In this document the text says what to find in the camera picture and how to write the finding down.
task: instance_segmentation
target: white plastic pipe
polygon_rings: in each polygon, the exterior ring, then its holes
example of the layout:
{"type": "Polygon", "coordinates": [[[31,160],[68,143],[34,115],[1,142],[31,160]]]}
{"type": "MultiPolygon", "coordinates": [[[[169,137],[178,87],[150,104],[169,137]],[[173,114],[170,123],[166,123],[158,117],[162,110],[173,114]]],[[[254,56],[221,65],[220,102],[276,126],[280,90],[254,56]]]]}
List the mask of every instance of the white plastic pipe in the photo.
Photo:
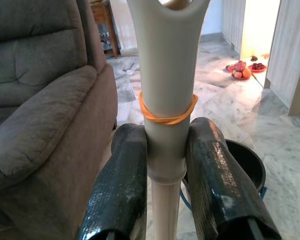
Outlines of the white plastic pipe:
{"type": "MultiPolygon", "coordinates": [[[[192,101],[199,36],[209,0],[127,0],[138,45],[146,108],[156,117],[175,117],[192,101]]],[[[152,179],[156,240],[176,238],[179,188],[187,168],[190,116],[177,125],[144,119],[148,176],[152,179]]]]}

